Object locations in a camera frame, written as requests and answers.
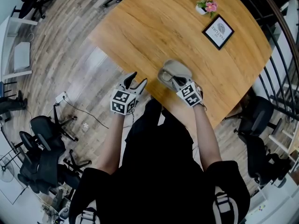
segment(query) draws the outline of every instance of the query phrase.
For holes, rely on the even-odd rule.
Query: flower pot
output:
[[[198,5],[196,5],[195,9],[196,9],[196,11],[197,11],[199,14],[201,14],[201,15],[206,14],[206,10],[203,9],[203,8],[201,8],[201,7],[199,7]]]

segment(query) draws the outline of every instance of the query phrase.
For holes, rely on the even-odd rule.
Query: picture frame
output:
[[[226,44],[234,32],[231,26],[219,14],[202,31],[218,50]]]

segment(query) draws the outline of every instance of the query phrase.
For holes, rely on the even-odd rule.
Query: black picture frame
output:
[[[231,34],[229,34],[229,36],[225,39],[225,41],[221,44],[221,46],[218,46],[214,40],[206,33],[206,31],[215,23],[215,21],[221,18],[224,23],[229,27],[229,29],[232,30]],[[232,29],[232,27],[223,19],[222,16],[220,16],[219,14],[211,21],[211,23],[202,31],[202,33],[210,40],[210,42],[218,49],[220,50],[225,44],[226,42],[229,40],[229,38],[234,34],[234,30]]]

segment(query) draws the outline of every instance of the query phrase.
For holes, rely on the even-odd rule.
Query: person's arm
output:
[[[101,149],[98,169],[108,174],[114,173],[120,164],[121,137],[124,120],[124,115],[114,114],[108,134]]]
[[[218,142],[206,115],[205,108],[202,105],[195,105],[193,109],[196,120],[200,161],[204,171],[206,171],[212,163],[222,161],[222,159]]]

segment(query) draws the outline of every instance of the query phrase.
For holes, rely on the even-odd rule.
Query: white power outlet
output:
[[[56,103],[59,104],[61,101],[67,98],[66,92],[62,92],[60,95],[56,97]]]

